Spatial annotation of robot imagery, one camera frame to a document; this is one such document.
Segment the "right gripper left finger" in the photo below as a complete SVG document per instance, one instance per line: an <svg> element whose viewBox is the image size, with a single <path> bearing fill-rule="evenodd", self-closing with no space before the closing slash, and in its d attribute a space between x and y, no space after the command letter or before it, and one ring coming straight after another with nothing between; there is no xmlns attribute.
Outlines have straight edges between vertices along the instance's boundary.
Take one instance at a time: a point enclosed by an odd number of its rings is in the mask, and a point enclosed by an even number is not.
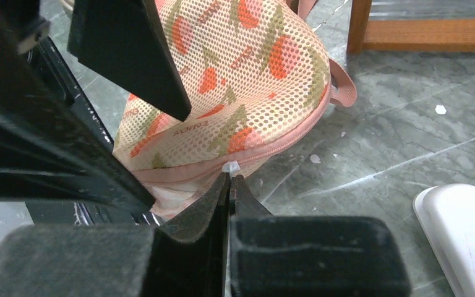
<svg viewBox="0 0 475 297"><path fill-rule="evenodd" d="M161 226L18 228L0 243L0 296L223 296L229 184Z"/></svg>

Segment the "floral pink mesh laundry bag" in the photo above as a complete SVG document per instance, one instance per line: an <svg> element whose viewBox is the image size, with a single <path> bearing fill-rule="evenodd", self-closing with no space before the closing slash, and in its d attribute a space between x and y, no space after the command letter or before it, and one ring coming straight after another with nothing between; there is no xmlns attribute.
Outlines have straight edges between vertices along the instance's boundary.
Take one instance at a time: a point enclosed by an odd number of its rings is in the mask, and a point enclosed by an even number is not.
<svg viewBox="0 0 475 297"><path fill-rule="evenodd" d="M129 95L114 156L170 219L222 173L249 176L304 137L328 104L357 98L347 73L284 1L157 1L192 105L184 121Z"/></svg>

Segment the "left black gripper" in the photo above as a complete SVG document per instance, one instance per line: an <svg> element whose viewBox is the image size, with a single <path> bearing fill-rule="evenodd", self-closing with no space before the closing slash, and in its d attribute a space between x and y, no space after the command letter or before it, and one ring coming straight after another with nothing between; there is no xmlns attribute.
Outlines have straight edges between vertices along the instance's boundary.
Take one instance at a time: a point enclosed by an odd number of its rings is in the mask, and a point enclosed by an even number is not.
<svg viewBox="0 0 475 297"><path fill-rule="evenodd" d="M69 201L86 225L112 222L115 207L152 224L152 195L113 157L49 26L39 1L0 1L0 202ZM67 49L158 110L190 115L154 1L75 1Z"/></svg>

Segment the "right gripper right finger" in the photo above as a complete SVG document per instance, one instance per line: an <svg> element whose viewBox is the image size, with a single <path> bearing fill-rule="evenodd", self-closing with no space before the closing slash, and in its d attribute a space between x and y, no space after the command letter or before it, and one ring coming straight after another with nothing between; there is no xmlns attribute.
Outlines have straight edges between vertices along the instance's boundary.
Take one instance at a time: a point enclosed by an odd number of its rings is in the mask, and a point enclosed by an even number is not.
<svg viewBox="0 0 475 297"><path fill-rule="evenodd" d="M233 296L409 296L398 245L374 217L275 216L231 180Z"/></svg>

